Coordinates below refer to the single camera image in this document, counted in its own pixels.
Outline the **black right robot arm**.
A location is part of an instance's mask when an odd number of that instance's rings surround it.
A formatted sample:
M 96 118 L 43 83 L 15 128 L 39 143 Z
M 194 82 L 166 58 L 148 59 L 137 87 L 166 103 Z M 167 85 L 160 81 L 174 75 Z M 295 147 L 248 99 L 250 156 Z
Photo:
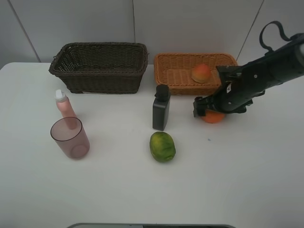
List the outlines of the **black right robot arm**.
M 296 34 L 278 50 L 243 66 L 217 66 L 221 86 L 207 97 L 198 96 L 193 115 L 202 117 L 207 110 L 224 114 L 242 114 L 253 98 L 277 85 L 303 76 L 304 36 Z

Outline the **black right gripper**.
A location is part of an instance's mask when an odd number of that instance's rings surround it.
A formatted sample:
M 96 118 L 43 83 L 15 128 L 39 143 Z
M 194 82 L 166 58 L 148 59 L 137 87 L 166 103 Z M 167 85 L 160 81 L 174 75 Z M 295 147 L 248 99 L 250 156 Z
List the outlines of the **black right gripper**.
M 206 110 L 212 110 L 212 111 L 220 112 L 220 113 L 224 113 L 224 114 L 234 114 L 234 113 L 242 114 L 247 111 L 247 106 L 250 106 L 252 104 L 253 104 L 253 101 L 249 100 L 246 103 L 244 103 L 243 105 L 241 105 L 240 107 L 235 108 L 232 111 L 224 111 L 214 104 L 212 95 L 207 96 L 207 97 L 198 96 L 194 99 L 194 102 L 193 102 L 193 107 L 194 107 L 193 116 L 194 117 L 204 117 L 204 116 L 206 116 Z

